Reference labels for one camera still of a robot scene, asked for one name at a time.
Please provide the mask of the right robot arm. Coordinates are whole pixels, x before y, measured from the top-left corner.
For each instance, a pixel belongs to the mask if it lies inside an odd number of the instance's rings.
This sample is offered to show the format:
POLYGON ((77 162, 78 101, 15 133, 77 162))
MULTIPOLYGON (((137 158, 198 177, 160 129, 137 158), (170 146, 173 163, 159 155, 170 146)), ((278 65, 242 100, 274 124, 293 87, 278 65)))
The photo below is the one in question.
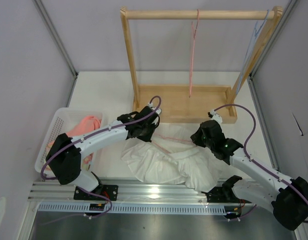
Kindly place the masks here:
POLYGON ((271 212, 283 227, 291 231, 301 224, 308 224, 308 182, 305 179, 300 176, 293 179, 248 156, 241 143, 225 137, 215 120, 201 123, 191 140, 256 181, 253 185, 240 179, 223 187, 222 196, 226 201, 247 200, 271 212))

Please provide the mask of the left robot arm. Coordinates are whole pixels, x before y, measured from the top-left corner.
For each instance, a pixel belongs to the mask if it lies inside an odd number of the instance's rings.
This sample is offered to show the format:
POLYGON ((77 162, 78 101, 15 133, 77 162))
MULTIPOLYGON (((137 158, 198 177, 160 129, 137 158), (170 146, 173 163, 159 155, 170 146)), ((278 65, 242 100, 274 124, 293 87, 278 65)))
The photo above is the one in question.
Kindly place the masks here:
POLYGON ((137 138, 150 142, 160 121, 160 108, 145 106, 140 112, 122 114, 111 124, 96 129, 90 133, 69 137, 62 133, 54 141, 46 156, 41 170, 49 167, 61 185, 73 184, 84 189, 91 200, 97 200, 102 195, 102 183, 91 171, 84 170, 83 160, 98 150, 125 141, 137 138))

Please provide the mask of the white skirt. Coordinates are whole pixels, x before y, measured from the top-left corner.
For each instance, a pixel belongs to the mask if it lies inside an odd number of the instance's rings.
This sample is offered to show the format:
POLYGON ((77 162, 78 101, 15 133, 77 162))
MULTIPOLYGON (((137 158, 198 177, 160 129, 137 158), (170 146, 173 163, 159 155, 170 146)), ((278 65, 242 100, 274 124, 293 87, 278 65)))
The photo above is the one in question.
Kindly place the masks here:
MULTIPOLYGON (((188 140, 193 134, 192 125, 160 125, 154 135, 188 140)), ((193 148, 167 153, 152 142, 130 139, 122 151, 121 160, 127 164, 134 177, 146 184, 178 185, 196 191, 208 192, 216 186, 221 176, 221 167, 207 149, 193 148)))

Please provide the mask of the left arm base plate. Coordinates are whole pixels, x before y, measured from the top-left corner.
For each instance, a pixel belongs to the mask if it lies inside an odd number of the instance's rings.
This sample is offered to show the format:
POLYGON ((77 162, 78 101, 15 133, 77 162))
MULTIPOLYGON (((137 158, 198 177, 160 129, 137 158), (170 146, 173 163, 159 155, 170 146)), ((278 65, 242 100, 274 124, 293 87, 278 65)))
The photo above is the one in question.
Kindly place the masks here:
MULTIPOLYGON (((92 193, 106 197, 111 201, 116 201, 118 196, 118 185, 105 184, 102 186, 102 188, 97 187, 95 190, 92 191, 92 193)), ((85 193, 79 187, 75 188, 73 199, 82 201, 104 201, 104 199, 101 197, 85 193)))

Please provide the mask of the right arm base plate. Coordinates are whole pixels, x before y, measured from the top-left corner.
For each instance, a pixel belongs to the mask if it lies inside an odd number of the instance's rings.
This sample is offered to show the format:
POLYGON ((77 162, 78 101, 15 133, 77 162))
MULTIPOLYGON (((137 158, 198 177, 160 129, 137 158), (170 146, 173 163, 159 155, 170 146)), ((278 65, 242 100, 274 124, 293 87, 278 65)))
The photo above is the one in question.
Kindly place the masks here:
POLYGON ((209 192, 202 192, 206 195, 207 201, 211 203, 233 203, 236 200, 231 189, 216 186, 209 192))

